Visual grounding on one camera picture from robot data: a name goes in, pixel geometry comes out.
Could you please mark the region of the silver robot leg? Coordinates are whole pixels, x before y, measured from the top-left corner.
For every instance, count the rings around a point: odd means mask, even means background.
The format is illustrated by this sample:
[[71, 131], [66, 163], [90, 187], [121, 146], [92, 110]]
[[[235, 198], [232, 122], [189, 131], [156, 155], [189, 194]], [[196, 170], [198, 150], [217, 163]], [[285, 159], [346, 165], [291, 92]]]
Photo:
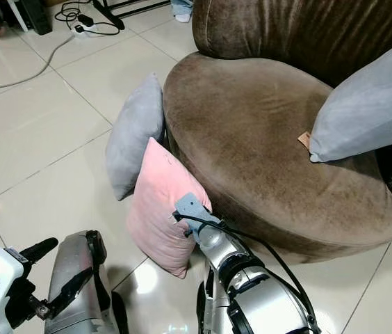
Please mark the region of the silver robot leg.
[[230, 299], [221, 282], [208, 278], [200, 284], [197, 299], [199, 334], [234, 334], [227, 308]]
[[93, 268], [93, 277], [68, 308], [44, 321], [44, 334], [129, 334], [123, 300], [104, 284], [105, 259], [106, 249], [98, 231], [72, 233], [60, 242], [51, 273], [49, 301], [85, 268]]

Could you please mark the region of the silver left robot leg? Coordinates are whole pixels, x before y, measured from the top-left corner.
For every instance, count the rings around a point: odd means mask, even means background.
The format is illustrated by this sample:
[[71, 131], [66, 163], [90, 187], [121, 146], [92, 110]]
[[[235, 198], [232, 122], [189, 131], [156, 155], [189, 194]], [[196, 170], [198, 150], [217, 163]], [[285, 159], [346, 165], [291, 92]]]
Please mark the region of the silver left robot leg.
[[72, 233], [60, 242], [51, 273], [49, 301], [85, 268], [93, 268], [93, 277], [68, 308], [44, 321], [44, 334], [129, 334], [123, 300], [104, 284], [105, 259], [106, 249], [98, 231]]

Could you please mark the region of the black box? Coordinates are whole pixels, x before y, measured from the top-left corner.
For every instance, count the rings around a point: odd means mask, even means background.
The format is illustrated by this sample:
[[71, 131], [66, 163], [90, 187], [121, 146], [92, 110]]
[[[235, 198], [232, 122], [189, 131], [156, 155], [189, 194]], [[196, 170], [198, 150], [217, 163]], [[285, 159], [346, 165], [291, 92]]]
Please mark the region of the black box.
[[17, 0], [17, 2], [28, 18], [29, 28], [32, 28], [38, 35], [46, 35], [53, 31], [42, 0]]

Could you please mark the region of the person's foot in white sock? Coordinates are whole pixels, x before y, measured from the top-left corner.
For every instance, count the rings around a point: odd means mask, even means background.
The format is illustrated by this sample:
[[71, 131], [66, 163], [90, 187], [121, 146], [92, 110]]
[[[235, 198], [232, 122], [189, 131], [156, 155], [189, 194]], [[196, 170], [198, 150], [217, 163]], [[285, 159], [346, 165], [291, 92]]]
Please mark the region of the person's foot in white sock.
[[192, 19], [194, 0], [170, 0], [172, 16], [182, 23], [187, 23]]

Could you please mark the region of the black metal stand base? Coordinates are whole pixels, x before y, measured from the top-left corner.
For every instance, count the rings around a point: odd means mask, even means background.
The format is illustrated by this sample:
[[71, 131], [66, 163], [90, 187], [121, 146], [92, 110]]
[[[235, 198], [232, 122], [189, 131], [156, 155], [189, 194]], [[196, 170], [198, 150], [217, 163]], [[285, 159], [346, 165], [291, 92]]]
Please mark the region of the black metal stand base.
[[95, 10], [105, 19], [116, 26], [120, 31], [125, 31], [123, 19], [136, 14], [149, 12], [149, 10], [169, 6], [170, 0], [119, 0], [111, 3], [110, 0], [89, 0]]

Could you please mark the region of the brown suede round sofa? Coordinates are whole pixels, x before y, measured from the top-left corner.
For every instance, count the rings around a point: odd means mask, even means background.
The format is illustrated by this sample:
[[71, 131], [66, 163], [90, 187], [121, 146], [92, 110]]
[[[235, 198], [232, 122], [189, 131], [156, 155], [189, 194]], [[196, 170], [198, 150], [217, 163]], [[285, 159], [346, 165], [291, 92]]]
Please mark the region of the brown suede round sofa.
[[194, 0], [192, 32], [165, 80], [165, 144], [215, 214], [293, 263], [392, 242], [392, 145], [313, 163], [299, 140], [392, 49], [392, 0]]

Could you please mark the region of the pink square pillow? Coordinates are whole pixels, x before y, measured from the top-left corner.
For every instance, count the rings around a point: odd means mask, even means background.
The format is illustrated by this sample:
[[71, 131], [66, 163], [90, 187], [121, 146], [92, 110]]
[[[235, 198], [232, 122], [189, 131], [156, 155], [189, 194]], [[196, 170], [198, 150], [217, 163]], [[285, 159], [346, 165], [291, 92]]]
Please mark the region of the pink square pillow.
[[188, 226], [173, 219], [176, 203], [192, 193], [209, 212], [208, 194], [185, 166], [154, 138], [149, 138], [136, 180], [126, 228], [133, 242], [171, 276], [184, 279], [196, 242]]

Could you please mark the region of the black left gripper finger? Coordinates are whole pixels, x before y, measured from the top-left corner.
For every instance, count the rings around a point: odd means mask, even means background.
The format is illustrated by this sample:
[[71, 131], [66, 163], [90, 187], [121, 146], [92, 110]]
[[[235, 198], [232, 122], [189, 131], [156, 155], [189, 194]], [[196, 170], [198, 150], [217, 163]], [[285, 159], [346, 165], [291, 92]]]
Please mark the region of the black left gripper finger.
[[52, 251], [59, 241], [57, 238], [50, 237], [44, 239], [44, 241], [38, 242], [31, 247], [25, 248], [18, 252], [18, 260], [21, 264], [35, 264], [40, 259], [46, 257], [50, 251]]
[[51, 301], [38, 300], [36, 303], [36, 315], [42, 320], [53, 319], [65, 308], [71, 305], [85, 284], [93, 277], [93, 268], [85, 268], [67, 281], [60, 288], [60, 294]]

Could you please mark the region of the grey square pillow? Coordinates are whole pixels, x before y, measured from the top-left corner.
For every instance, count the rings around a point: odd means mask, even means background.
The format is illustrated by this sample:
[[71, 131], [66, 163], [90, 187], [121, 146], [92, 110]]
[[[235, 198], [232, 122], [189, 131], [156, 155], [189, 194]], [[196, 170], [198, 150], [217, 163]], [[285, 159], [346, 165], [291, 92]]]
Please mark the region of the grey square pillow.
[[105, 146], [105, 170], [116, 200], [132, 194], [147, 143], [161, 140], [163, 132], [161, 83], [151, 73], [124, 102]]
[[310, 160], [339, 160], [390, 145], [392, 49], [330, 93], [311, 130]]

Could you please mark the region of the silver right robot leg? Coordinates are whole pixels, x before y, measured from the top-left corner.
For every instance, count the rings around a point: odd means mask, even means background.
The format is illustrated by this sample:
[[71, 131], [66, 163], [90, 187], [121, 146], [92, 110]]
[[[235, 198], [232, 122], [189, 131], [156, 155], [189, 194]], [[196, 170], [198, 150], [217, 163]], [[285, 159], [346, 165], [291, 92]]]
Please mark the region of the silver right robot leg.
[[230, 299], [221, 282], [208, 278], [200, 284], [197, 299], [199, 334], [234, 334], [227, 308]]

